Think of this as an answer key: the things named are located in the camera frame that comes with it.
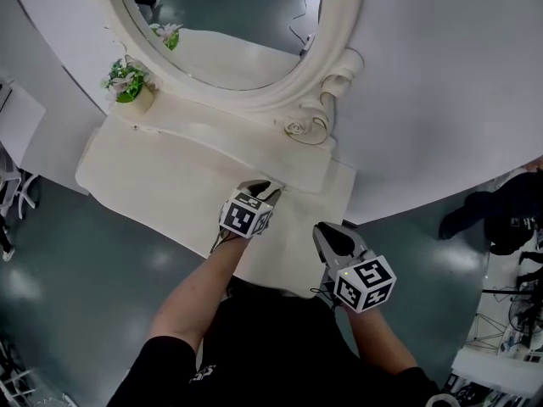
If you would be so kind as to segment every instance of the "equipment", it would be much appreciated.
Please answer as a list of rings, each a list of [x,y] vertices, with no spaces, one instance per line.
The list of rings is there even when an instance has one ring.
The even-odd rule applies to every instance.
[[[242,182],[222,207],[220,227],[244,238],[261,234],[283,194],[282,188],[278,188],[267,198],[258,198],[271,184],[269,181]]]
[[[335,281],[333,293],[355,312],[386,302],[396,276],[383,256],[376,257],[354,231],[321,222],[313,228],[321,262]]]

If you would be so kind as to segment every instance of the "white chair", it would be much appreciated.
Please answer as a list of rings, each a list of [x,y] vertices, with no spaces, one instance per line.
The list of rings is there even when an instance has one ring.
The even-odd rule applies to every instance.
[[[9,157],[5,149],[0,149],[0,191],[7,186],[3,201],[0,203],[0,212],[2,215],[13,205],[14,198],[19,197],[19,218],[23,220],[23,202],[26,201],[31,208],[36,207],[36,203],[28,195],[30,184],[38,177],[31,175],[28,180],[17,169],[15,162]]]

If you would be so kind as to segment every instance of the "white wall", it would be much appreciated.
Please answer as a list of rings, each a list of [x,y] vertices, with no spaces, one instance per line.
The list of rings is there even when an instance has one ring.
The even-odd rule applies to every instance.
[[[364,0],[366,68],[339,101],[336,156],[362,223],[543,154],[543,0]]]
[[[17,0],[0,0],[0,68],[45,108],[20,166],[86,192],[76,183],[76,168],[105,115],[72,81]]]

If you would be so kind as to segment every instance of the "floor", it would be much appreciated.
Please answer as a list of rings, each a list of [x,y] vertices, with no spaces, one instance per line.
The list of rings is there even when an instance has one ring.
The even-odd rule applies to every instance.
[[[245,41],[298,55],[302,41],[318,26],[320,0],[161,0],[161,7],[141,7],[149,24],[182,24],[217,31]],[[303,17],[295,17],[307,12]]]
[[[38,208],[22,222],[8,219],[17,252],[0,265],[2,326],[54,394],[103,406],[154,312],[201,258],[91,197],[45,179],[33,192]],[[359,227],[399,279],[385,316],[438,383],[466,339],[486,270],[482,228],[436,240],[439,220],[464,197]],[[352,344],[341,312],[338,318]]]

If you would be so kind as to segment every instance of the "oval mirror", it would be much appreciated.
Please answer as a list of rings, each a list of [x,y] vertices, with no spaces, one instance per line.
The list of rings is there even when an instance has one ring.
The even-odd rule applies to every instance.
[[[123,0],[178,69],[223,89],[280,81],[311,49],[322,0]]]

